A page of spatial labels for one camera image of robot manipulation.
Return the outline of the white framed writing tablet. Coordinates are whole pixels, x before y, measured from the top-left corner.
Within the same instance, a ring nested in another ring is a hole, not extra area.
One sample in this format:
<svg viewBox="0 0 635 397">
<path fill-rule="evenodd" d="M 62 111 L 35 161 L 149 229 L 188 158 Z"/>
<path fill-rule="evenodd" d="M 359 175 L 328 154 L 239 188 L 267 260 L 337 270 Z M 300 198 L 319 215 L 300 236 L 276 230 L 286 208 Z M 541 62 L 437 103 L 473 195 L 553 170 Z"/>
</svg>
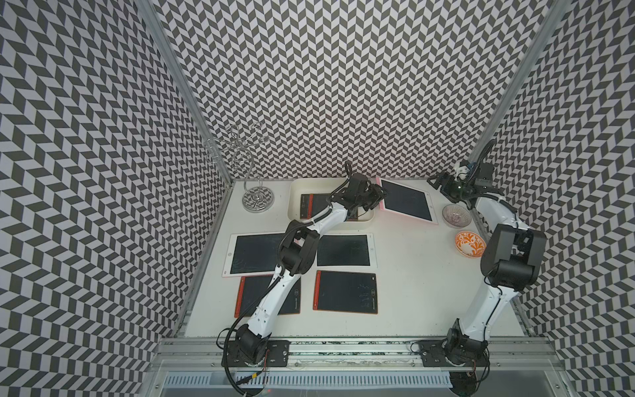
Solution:
<svg viewBox="0 0 635 397">
<path fill-rule="evenodd" d="M 315 261 L 317 266 L 377 268 L 374 236 L 372 233 L 324 236 Z"/>
</svg>

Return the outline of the pink edged writing tablet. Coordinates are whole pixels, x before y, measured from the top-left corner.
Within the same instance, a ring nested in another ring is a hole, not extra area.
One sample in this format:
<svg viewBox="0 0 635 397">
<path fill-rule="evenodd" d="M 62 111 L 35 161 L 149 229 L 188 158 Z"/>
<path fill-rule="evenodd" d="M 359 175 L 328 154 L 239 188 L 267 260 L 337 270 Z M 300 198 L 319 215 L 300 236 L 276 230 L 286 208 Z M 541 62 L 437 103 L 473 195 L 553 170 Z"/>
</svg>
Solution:
<svg viewBox="0 0 635 397">
<path fill-rule="evenodd" d="M 239 233 L 230 236 L 223 277 L 262 276 L 274 272 L 284 233 Z"/>
</svg>

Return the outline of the red framed writing tablet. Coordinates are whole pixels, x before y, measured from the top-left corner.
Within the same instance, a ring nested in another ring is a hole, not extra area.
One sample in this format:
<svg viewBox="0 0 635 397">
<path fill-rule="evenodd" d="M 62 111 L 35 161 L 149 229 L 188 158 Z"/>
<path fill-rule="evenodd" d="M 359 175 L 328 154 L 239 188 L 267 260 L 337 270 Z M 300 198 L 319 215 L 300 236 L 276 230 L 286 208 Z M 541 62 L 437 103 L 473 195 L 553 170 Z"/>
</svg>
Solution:
<svg viewBox="0 0 635 397">
<path fill-rule="evenodd" d="M 241 315 L 251 317 L 255 308 L 248 310 L 249 306 L 257 300 L 259 296 L 264 294 L 269 287 L 272 276 L 243 276 L 237 293 L 236 307 L 234 318 L 237 319 Z M 301 280 L 296 281 L 294 287 L 286 297 L 282 304 L 279 315 L 300 314 L 301 312 Z"/>
</svg>

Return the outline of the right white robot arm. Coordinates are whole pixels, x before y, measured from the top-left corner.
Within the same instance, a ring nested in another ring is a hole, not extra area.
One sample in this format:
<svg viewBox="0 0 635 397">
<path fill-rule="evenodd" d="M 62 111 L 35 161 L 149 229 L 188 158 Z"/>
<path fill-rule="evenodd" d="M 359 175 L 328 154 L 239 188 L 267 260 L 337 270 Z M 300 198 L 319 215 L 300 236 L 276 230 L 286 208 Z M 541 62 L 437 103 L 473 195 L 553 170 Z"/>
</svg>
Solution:
<svg viewBox="0 0 635 397">
<path fill-rule="evenodd" d="M 491 229 L 481 257 L 483 284 L 443 343 L 445 359 L 454 367 L 486 358 L 492 326 L 505 306 L 537 281 L 546 250 L 546 235 L 521 220 L 504 192 L 494 186 L 493 173 L 491 164 L 463 160 L 452 172 L 428 179 L 452 203 L 476 210 Z"/>
</svg>

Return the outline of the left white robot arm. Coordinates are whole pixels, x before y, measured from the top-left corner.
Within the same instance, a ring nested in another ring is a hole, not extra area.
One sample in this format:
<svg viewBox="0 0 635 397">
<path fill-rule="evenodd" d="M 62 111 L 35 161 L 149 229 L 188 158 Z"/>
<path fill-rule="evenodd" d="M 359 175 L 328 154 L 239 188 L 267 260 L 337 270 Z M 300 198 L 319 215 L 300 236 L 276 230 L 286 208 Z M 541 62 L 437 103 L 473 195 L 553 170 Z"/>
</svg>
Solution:
<svg viewBox="0 0 635 397">
<path fill-rule="evenodd" d="M 313 266 L 321 238 L 359 208 L 368 212 L 378 207 L 387 195 L 384 187 L 351 171 L 345 182 L 328 194 L 321 212 L 305 221 L 291 221 L 279 243 L 268 288 L 248 307 L 248 321 L 243 323 L 241 314 L 228 328 L 223 349 L 235 347 L 238 357 L 249 366 L 263 362 L 279 310 L 292 287 Z"/>
</svg>

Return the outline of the cream storage box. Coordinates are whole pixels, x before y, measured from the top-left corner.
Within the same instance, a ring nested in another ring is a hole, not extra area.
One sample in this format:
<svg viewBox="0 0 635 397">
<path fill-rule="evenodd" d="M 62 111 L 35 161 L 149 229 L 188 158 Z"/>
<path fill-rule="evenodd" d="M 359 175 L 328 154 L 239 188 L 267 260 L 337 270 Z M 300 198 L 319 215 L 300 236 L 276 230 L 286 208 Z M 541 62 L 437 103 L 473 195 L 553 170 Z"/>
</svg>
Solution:
<svg viewBox="0 0 635 397">
<path fill-rule="evenodd" d="M 330 194 L 344 181 L 344 178 L 304 178 L 293 181 L 289 191 L 289 218 L 306 220 L 300 219 L 299 216 L 300 196 L 302 194 Z M 368 228 L 375 220 L 375 210 L 366 213 L 363 208 L 358 208 L 358 214 L 357 221 L 345 221 L 345 223 L 335 227 L 335 230 L 364 229 Z"/>
</svg>

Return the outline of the clear glass bowl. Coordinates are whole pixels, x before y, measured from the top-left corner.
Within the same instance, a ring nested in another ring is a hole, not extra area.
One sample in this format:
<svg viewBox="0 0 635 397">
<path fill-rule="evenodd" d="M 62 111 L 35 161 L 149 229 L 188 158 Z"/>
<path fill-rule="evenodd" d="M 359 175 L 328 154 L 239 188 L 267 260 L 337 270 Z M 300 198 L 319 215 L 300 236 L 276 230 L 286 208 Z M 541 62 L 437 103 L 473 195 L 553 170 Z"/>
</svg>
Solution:
<svg viewBox="0 0 635 397">
<path fill-rule="evenodd" d="M 452 228 L 467 228 L 472 223 L 472 216 L 468 209 L 459 204 L 451 203 L 443 208 L 444 222 Z"/>
</svg>

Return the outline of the orange patterned bowl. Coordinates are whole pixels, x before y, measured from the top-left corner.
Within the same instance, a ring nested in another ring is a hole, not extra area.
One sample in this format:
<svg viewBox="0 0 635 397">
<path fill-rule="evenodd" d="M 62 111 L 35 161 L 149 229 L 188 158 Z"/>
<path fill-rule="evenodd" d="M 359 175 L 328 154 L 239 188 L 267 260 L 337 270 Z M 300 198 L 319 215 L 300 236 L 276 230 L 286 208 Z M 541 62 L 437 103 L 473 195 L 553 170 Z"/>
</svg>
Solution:
<svg viewBox="0 0 635 397">
<path fill-rule="evenodd" d="M 486 251 L 484 238 L 472 231 L 460 231 L 456 234 L 454 243 L 456 250 L 468 258 L 481 258 Z"/>
</svg>

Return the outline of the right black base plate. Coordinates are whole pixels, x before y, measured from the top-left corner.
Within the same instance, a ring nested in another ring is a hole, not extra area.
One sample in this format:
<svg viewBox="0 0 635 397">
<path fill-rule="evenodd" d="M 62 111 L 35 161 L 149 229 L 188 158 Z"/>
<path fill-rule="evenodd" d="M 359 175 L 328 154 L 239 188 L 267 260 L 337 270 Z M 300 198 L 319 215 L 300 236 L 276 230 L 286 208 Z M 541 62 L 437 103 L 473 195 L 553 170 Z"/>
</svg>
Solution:
<svg viewBox="0 0 635 397">
<path fill-rule="evenodd" d="M 418 354 L 424 367 L 472 368 L 487 367 L 489 356 L 487 343 L 471 339 L 451 343 L 447 340 L 422 340 L 417 342 Z"/>
</svg>

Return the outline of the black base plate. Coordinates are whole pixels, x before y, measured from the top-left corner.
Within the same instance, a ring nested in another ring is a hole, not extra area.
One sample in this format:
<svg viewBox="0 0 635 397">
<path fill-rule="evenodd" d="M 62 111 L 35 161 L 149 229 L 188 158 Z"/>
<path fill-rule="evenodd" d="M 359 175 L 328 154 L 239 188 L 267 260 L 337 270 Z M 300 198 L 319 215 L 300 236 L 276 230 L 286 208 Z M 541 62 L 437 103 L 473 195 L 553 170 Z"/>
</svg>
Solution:
<svg viewBox="0 0 635 397">
<path fill-rule="evenodd" d="M 224 367 L 287 367 L 289 340 L 269 340 L 258 347 L 230 341 L 223 353 Z"/>
<path fill-rule="evenodd" d="M 447 340 L 422 340 L 417 342 L 418 354 L 424 367 L 472 368 L 487 367 L 489 356 L 487 343 L 471 339 L 451 343 Z"/>
</svg>

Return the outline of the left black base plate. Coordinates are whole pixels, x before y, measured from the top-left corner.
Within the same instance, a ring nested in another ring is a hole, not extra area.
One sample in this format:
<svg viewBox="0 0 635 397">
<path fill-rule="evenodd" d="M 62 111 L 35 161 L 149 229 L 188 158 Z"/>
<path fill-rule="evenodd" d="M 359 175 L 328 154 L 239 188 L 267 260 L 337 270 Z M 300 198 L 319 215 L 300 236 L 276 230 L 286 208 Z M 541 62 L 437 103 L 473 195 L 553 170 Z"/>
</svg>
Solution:
<svg viewBox="0 0 635 397">
<path fill-rule="evenodd" d="M 269 340 L 258 347 L 230 341 L 223 353 L 224 367 L 287 367 L 289 340 Z"/>
</svg>

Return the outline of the aluminium front rail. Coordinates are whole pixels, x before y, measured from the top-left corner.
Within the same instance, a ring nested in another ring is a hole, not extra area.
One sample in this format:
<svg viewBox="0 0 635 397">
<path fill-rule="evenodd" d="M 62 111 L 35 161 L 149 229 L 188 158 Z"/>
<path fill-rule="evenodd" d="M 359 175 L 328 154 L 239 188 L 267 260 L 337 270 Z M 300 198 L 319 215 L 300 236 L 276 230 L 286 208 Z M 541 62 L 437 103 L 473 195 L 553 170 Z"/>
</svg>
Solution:
<svg viewBox="0 0 635 397">
<path fill-rule="evenodd" d="M 276 337 L 289 340 L 287 367 L 273 370 L 446 370 L 424 367 L 417 342 L 439 337 Z M 493 371 L 561 371 L 552 344 L 543 337 L 493 337 L 489 342 L 489 367 Z M 222 370 L 223 350 L 215 338 L 172 338 L 161 342 L 150 364 L 153 371 Z"/>
</svg>

